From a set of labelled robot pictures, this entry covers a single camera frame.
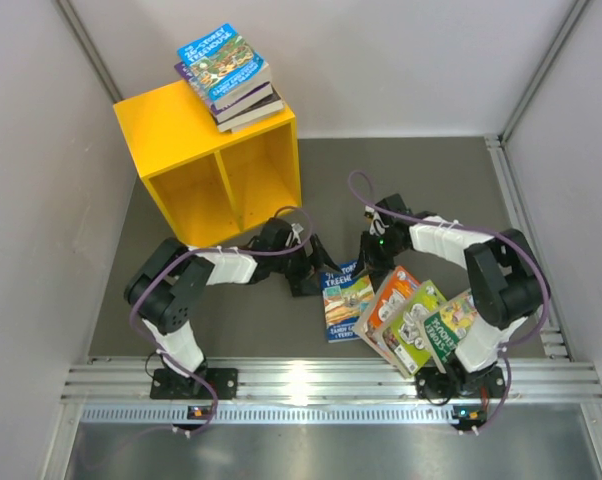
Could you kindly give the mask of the blue 91-storey treehouse book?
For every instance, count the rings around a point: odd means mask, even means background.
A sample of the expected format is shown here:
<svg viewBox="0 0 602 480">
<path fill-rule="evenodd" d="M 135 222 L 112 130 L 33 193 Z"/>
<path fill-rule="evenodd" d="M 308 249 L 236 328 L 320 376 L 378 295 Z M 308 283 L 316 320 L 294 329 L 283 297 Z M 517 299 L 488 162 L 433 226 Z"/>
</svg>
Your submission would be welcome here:
<svg viewBox="0 0 602 480">
<path fill-rule="evenodd" d="M 342 272 L 320 274 L 324 302 L 326 339 L 329 343 L 357 339 L 353 327 L 374 297 L 368 276 L 355 277 L 352 260 L 340 265 Z"/>
</svg>

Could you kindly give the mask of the dark brown paperback book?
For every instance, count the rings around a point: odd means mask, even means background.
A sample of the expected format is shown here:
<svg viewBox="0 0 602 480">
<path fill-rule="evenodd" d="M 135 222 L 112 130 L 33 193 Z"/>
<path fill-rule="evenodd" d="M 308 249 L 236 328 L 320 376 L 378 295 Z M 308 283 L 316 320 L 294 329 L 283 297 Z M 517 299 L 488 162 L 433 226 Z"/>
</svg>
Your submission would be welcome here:
<svg viewBox="0 0 602 480">
<path fill-rule="evenodd" d="M 254 105 L 237 113 L 236 115 L 225 120 L 219 120 L 216 116 L 213 116 L 213 121 L 219 132 L 227 133 L 230 132 L 230 129 L 233 127 L 258 118 L 266 119 L 282 111 L 284 108 L 284 100 L 281 98 L 277 90 L 274 89 L 270 95 L 262 100 L 259 100 Z"/>
</svg>

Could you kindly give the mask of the purple 52-storey treehouse book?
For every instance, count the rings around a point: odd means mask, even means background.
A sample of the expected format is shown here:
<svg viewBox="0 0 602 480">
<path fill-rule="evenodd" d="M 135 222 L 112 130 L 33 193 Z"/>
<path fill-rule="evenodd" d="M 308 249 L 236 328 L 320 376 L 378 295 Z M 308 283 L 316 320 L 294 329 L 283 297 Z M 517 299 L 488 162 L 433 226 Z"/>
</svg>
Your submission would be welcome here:
<svg viewBox="0 0 602 480">
<path fill-rule="evenodd" d="M 177 62 L 174 65 L 174 70 L 204 103 L 217 123 L 230 120 L 236 115 L 255 107 L 260 102 L 268 102 L 275 93 L 271 83 L 265 82 L 257 86 L 239 88 L 237 92 L 231 92 L 213 100 L 212 94 L 207 93 L 197 83 L 194 73 L 183 62 Z"/>
</svg>

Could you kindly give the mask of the light blue 26-storey treehouse book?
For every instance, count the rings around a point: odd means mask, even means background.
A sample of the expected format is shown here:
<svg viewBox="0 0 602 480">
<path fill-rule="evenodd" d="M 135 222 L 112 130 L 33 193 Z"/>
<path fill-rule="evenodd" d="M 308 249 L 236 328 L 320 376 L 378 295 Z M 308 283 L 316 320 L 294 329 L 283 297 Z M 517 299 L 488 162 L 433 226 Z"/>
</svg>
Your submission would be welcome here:
<svg viewBox="0 0 602 480">
<path fill-rule="evenodd" d="M 213 100 L 272 82 L 269 63 L 229 23 L 180 47 L 177 54 Z"/>
</svg>

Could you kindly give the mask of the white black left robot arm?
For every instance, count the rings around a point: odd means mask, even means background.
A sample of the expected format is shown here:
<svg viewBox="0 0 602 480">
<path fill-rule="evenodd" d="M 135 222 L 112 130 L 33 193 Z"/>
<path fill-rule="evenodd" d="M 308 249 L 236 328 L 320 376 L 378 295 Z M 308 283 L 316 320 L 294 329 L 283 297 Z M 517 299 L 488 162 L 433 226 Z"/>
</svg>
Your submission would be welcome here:
<svg viewBox="0 0 602 480">
<path fill-rule="evenodd" d="M 206 388 L 207 359 L 191 319 L 208 286 L 251 285 L 275 273 L 285 277 L 294 297 L 312 296 L 321 293 L 320 271 L 342 272 L 316 234 L 308 237 L 307 252 L 301 233 L 299 224 L 272 217 L 242 247 L 198 249 L 175 238 L 157 247 L 124 289 L 162 362 L 152 374 L 153 398 L 193 398 Z"/>
</svg>

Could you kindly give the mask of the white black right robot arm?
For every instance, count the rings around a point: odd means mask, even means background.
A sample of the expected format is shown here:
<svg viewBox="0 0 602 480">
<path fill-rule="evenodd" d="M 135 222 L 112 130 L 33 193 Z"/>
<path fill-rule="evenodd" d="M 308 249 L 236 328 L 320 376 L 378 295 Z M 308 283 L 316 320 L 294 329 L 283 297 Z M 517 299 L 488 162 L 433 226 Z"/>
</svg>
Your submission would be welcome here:
<svg viewBox="0 0 602 480">
<path fill-rule="evenodd" d="M 394 194 L 365 209 L 355 276 L 375 295 L 353 331 L 408 380 L 420 398 L 488 402 L 505 393 L 498 358 L 550 289 L 525 235 L 485 233 L 430 213 L 413 213 Z M 463 269 L 468 289 L 447 299 L 433 281 L 419 282 L 396 264 L 411 250 Z"/>
</svg>

